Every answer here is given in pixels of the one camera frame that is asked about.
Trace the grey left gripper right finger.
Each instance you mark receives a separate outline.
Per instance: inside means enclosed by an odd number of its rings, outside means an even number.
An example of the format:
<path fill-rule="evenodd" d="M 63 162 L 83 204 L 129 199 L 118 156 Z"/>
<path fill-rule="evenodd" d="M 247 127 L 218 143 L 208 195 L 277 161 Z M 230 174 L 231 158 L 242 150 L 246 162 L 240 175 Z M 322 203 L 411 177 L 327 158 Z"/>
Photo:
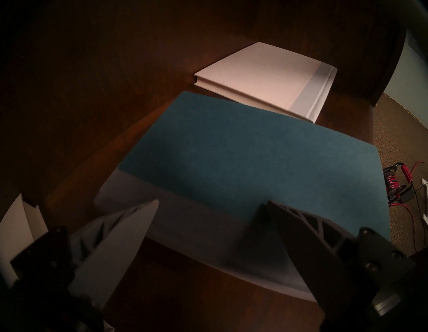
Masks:
<path fill-rule="evenodd" d="M 407 296 L 415 261 L 369 227 L 353 235 L 333 221 L 267 202 L 286 253 L 327 321 L 377 321 Z"/>

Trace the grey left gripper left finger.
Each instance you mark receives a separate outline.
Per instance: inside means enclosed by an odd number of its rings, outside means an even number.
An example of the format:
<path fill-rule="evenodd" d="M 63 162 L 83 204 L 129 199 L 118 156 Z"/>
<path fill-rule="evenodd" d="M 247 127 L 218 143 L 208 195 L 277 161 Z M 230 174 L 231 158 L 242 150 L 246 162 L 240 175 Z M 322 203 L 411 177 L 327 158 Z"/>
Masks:
<path fill-rule="evenodd" d="M 39 207 L 10 206 L 10 287 L 25 294 L 87 296 L 104 307 L 134 260 L 159 206 L 149 201 L 100 217 L 69 235 L 47 230 Z"/>

